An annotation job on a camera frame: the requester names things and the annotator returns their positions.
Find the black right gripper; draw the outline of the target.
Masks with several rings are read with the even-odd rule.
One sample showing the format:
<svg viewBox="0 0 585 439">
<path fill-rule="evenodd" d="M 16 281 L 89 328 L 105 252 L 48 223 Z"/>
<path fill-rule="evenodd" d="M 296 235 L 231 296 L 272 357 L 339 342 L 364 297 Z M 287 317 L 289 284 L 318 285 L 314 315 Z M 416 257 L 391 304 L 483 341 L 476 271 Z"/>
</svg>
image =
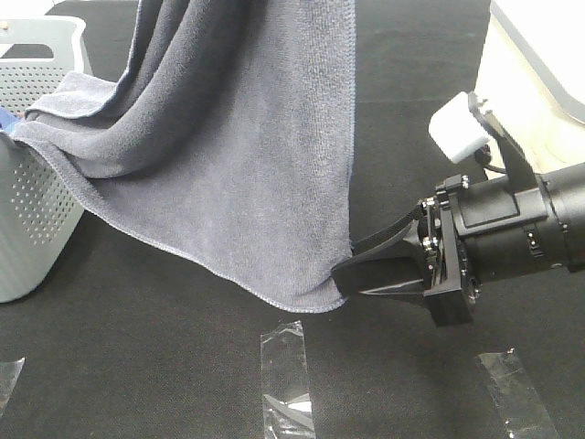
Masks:
<svg viewBox="0 0 585 439">
<path fill-rule="evenodd" d="M 472 322 L 482 284 L 555 263 L 556 220 L 540 177 L 527 187 L 507 177 L 465 187 L 455 176 L 352 250 L 332 269 L 343 296 L 424 292 L 435 325 L 455 326 Z"/>
</svg>

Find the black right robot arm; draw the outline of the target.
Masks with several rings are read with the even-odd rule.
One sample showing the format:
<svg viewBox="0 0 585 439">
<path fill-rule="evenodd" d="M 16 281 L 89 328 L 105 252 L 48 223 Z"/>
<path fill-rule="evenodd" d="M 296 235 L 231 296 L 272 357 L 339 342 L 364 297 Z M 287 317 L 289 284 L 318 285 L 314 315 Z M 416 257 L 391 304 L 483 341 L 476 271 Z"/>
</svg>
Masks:
<svg viewBox="0 0 585 439">
<path fill-rule="evenodd" d="M 470 323 L 483 284 L 584 268 L 584 166 L 469 184 L 447 178 L 401 220 L 355 244 L 332 276 L 344 296 L 427 308 L 438 327 Z"/>
</svg>

